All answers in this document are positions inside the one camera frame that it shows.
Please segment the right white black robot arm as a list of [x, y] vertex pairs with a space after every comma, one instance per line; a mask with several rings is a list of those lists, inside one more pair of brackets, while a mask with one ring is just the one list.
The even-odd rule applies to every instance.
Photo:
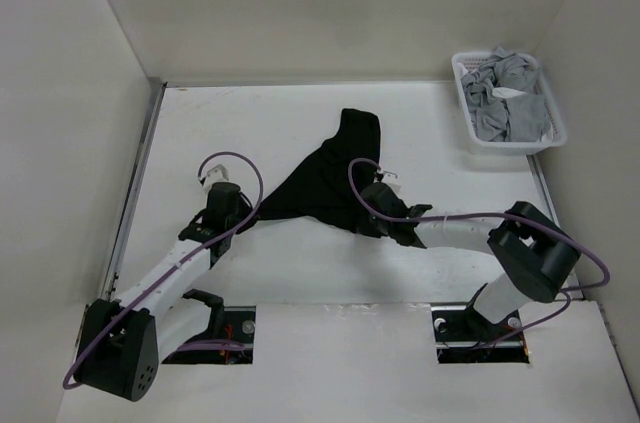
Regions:
[[481, 341], [495, 338], [500, 324], [524, 305], [554, 301], [581, 256], [557, 239], [562, 231], [527, 202], [516, 202], [508, 213], [529, 219], [534, 227], [500, 217], [420, 222], [432, 207], [408, 207], [382, 182], [366, 187], [360, 197], [375, 210], [369, 221], [376, 231], [401, 246], [453, 248], [495, 258], [502, 274], [476, 291], [459, 324]]

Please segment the black tank top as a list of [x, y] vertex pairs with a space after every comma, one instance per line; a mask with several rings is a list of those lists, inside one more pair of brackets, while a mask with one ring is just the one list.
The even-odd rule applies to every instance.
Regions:
[[324, 224], [356, 233], [366, 211], [353, 191], [374, 182], [375, 169], [350, 162], [380, 159], [381, 129], [376, 115], [357, 109], [341, 112], [336, 134], [310, 153], [266, 199], [257, 212], [259, 222], [312, 217]]

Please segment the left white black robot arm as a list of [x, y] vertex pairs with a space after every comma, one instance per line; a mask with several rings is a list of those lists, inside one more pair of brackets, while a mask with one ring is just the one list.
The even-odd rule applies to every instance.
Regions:
[[114, 299], [89, 305], [64, 388], [85, 385], [136, 402], [176, 352], [242, 350], [240, 343], [216, 340], [224, 330], [223, 300], [193, 284], [230, 249], [251, 211], [239, 185], [212, 184], [204, 209], [159, 264]]

